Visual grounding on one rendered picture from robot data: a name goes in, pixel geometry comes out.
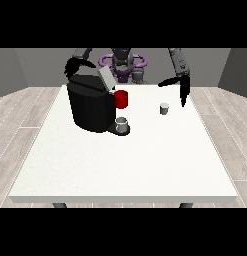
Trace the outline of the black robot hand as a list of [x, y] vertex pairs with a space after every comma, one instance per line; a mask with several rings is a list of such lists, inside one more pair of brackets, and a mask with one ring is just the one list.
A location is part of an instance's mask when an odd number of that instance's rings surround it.
[[181, 106], [184, 107], [186, 104], [187, 96], [190, 94], [190, 76], [183, 75], [181, 77], [173, 77], [166, 79], [158, 84], [159, 87], [169, 86], [180, 83], [180, 99]]
[[75, 75], [78, 72], [81, 66], [95, 68], [95, 65], [89, 60], [71, 57], [65, 65], [64, 74], [66, 75], [67, 78], [71, 78], [73, 75]]

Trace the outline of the pale grey machine lid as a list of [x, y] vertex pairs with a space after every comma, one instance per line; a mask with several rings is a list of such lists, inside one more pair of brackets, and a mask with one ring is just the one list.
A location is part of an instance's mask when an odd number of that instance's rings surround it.
[[100, 68], [98, 70], [98, 74], [101, 77], [106, 89], [108, 91], [111, 91], [116, 85], [116, 80], [114, 79], [109, 67], [104, 66], [104, 67]]

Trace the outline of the black coffee machine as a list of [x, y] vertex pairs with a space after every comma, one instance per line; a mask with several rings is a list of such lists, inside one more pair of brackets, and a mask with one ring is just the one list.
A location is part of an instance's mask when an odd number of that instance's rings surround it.
[[80, 128], [95, 133], [111, 132], [118, 136], [130, 133], [130, 126], [124, 133], [116, 131], [116, 110], [114, 92], [109, 92], [99, 76], [73, 75], [67, 84], [67, 91], [74, 122]]

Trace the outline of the red pod holder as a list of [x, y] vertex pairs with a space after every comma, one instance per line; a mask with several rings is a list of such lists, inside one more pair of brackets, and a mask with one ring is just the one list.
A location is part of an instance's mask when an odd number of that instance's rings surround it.
[[114, 92], [115, 107], [124, 109], [128, 106], [128, 92], [125, 90], [117, 90]]

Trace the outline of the small grey cup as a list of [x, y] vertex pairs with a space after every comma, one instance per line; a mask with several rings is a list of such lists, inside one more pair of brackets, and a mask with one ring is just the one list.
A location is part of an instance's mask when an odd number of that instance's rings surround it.
[[125, 117], [118, 117], [115, 120], [115, 124], [116, 124], [116, 131], [119, 133], [124, 133], [128, 129], [128, 121]]

